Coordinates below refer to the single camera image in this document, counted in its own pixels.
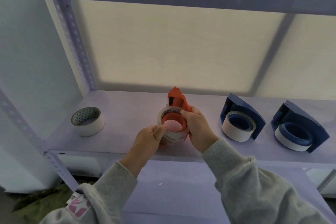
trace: sleeve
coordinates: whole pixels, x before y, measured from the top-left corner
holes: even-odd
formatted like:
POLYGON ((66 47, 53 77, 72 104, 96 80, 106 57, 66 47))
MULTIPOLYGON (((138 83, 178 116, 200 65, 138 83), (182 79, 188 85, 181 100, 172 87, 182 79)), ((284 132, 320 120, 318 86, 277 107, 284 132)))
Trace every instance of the sleeve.
POLYGON ((231 223, 329 223, 290 183, 258 168, 254 157, 242 157, 226 140, 218 140, 202 157, 216 177, 231 223))
POLYGON ((119 224, 121 209, 137 185, 136 178, 116 162, 94 185, 81 184, 65 208, 49 213, 41 224, 119 224))

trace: hand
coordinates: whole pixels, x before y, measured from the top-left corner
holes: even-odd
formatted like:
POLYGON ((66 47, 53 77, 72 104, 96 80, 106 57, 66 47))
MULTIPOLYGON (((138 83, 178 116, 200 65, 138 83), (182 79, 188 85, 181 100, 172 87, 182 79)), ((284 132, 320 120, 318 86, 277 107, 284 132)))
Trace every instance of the hand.
POLYGON ((187 120, 192 145, 196 150, 200 151, 200 153, 203 153, 218 141, 219 138, 212 132, 201 111, 197 107, 190 107, 192 112, 181 110, 181 115, 187 120))
POLYGON ((161 137, 166 130, 166 125, 159 127, 153 125, 141 129, 129 153, 120 160, 119 163, 126 167, 135 178, 137 178, 141 169, 157 151, 161 137))

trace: clear tape roll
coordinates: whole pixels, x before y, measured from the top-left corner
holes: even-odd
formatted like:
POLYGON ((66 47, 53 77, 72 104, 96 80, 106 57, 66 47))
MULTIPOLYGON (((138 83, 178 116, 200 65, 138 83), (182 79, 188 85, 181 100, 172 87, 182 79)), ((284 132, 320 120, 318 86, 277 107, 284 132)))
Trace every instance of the clear tape roll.
POLYGON ((298 145, 298 144, 293 143, 292 141, 288 140, 286 137, 284 137, 283 134, 281 134, 281 132, 279 130, 280 126, 277 127, 277 129, 274 132, 274 135, 277 138, 277 140, 280 143, 282 143, 284 146, 286 146, 287 148, 290 148, 290 149, 295 150, 295 151, 305 151, 311 146, 311 144, 306 145, 306 146, 298 145))
MULTIPOLYGON (((177 106, 168 106, 163 108, 157 116, 157 125, 158 126, 162 125, 162 117, 164 115, 170 112, 180 113, 181 110, 182 108, 177 106)), ((170 130, 166 130, 165 134, 162 137, 162 140, 168 143, 176 143, 178 141, 183 141, 188 133, 189 133, 188 128, 186 128, 181 132, 172 132, 170 130)))
POLYGON ((247 141, 252 135, 252 133, 254 132, 255 128, 256 128, 255 121, 250 116, 242 112, 237 112, 237 111, 229 112, 226 115, 225 120, 222 124, 222 130, 225 133, 225 135, 227 135, 227 137, 231 138, 232 140, 238 141, 238 142, 247 141), (233 114, 246 118, 248 121, 250 121, 252 128, 251 129, 240 129, 234 126, 233 124, 231 124, 229 118, 233 114))
POLYGON ((97 107, 85 107, 71 117, 76 134, 87 137, 98 133, 105 125, 101 111, 97 107))

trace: blue tape dispenser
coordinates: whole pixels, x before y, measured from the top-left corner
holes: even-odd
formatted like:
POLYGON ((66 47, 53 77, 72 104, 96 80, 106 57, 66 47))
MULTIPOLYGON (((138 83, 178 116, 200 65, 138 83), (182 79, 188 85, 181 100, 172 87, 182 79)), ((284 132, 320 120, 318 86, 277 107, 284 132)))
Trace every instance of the blue tape dispenser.
POLYGON ((256 139, 266 122, 248 103, 230 93, 220 114, 224 134, 234 141, 256 139))
POLYGON ((281 105, 271 125, 276 139, 295 151, 311 153, 329 138, 321 124, 289 100, 281 105))

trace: person's left hand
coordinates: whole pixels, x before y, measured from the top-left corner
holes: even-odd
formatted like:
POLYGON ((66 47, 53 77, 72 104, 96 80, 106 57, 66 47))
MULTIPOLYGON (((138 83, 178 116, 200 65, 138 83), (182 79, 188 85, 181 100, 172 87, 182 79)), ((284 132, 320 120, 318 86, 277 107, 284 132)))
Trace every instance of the person's left hand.
POLYGON ((153 125, 141 129, 129 153, 119 163, 137 178, 141 169, 157 151, 160 140, 166 130, 166 125, 159 127, 153 125))

